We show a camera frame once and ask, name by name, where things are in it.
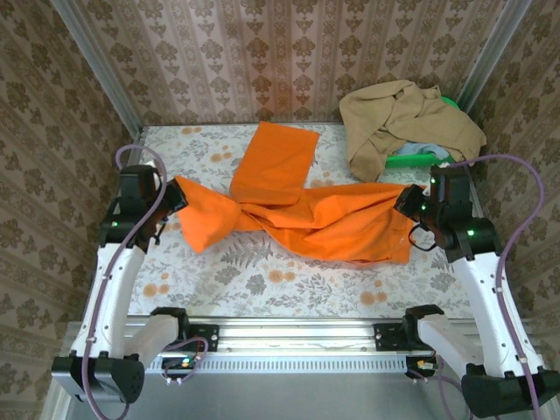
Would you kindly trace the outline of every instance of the wall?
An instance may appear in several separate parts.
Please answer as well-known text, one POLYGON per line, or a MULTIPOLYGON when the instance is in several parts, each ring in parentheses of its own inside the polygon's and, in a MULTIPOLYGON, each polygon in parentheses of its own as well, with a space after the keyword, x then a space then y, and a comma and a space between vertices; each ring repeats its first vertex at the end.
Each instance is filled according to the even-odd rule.
POLYGON ((339 120, 381 81, 456 98, 503 0, 78 0, 144 125, 339 120))
MULTIPOLYGON (((507 266, 522 315, 536 318, 549 362, 560 368, 560 3, 533 1, 471 117, 486 132, 485 153, 527 159, 541 174, 546 204, 523 232, 507 266)), ((507 239, 536 205, 536 182, 506 161, 477 164, 486 216, 507 239)))
POLYGON ((118 115, 48 2, 0 6, 0 419, 39 415, 116 187, 118 115))

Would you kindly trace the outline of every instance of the green object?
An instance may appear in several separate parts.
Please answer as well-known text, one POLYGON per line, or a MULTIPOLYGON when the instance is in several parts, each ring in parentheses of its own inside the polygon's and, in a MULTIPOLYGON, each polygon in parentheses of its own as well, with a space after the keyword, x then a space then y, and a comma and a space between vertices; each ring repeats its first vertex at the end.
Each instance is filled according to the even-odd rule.
MULTIPOLYGON (((453 100, 446 98, 445 96, 441 97, 441 100, 445 103, 449 103, 456 109, 459 109, 459 105, 457 105, 453 100)), ((453 164, 455 161, 450 156, 446 157, 445 159, 438 159, 435 155, 431 153, 424 153, 422 155, 401 155, 401 156, 387 156, 387 162, 385 163, 386 168, 410 168, 412 166, 432 166, 432 165, 440 165, 442 163, 449 163, 453 164)))

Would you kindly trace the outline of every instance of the work surface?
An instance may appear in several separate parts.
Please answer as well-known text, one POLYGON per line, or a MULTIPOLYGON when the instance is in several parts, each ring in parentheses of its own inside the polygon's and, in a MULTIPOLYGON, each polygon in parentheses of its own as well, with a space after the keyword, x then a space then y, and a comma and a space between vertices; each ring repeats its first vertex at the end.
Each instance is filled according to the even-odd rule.
MULTIPOLYGON (((347 169, 343 126, 293 126, 320 134, 305 186, 359 182, 347 169)), ((182 175, 228 193, 256 127, 149 127, 144 144, 160 154, 170 177, 182 175)), ((142 160, 149 159, 144 153, 142 160)), ((380 178, 399 184, 428 181, 428 168, 386 170, 380 178)), ((415 237, 421 246, 431 242, 426 233, 415 237)), ((439 305, 450 318, 472 317, 466 294, 440 249, 424 253, 413 248, 406 265, 357 268, 294 255, 264 232, 253 232, 232 234, 197 254, 172 216, 161 244, 150 245, 129 313, 181 306, 193 316, 399 318, 405 308, 423 304, 439 305)))

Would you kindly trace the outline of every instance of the tan garment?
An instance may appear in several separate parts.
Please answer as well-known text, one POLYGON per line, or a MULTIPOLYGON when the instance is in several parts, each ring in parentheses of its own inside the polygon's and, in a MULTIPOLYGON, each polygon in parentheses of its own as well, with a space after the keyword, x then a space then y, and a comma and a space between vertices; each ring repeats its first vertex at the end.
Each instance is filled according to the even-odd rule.
POLYGON ((487 143, 463 111, 441 100, 439 87, 421 89, 409 80, 380 83, 340 101, 346 126, 346 160, 363 181, 376 181, 388 155, 407 142, 438 144, 455 161, 476 158, 487 143))

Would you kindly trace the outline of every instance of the floral mat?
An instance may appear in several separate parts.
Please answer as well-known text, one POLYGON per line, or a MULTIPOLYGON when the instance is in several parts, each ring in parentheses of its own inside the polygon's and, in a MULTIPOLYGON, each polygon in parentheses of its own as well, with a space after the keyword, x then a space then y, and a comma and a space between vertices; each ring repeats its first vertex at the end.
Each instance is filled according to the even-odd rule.
MULTIPOLYGON (((358 182, 347 169, 342 125, 293 126, 320 134, 305 186, 358 182)), ((255 131, 255 124, 149 127, 144 143, 161 155, 170 176, 228 193, 255 131)), ((428 168, 392 169, 380 182, 427 184, 429 177, 428 168)), ((431 242, 430 234, 415 233, 415 238, 421 246, 431 242)), ((399 318, 407 307, 423 304, 437 304, 451 318, 472 317, 440 249, 413 248, 406 265, 356 268, 294 255, 266 233, 252 232, 231 234, 197 254, 184 240, 177 217, 171 217, 161 244, 150 245, 129 313, 181 306, 192 316, 399 318)))

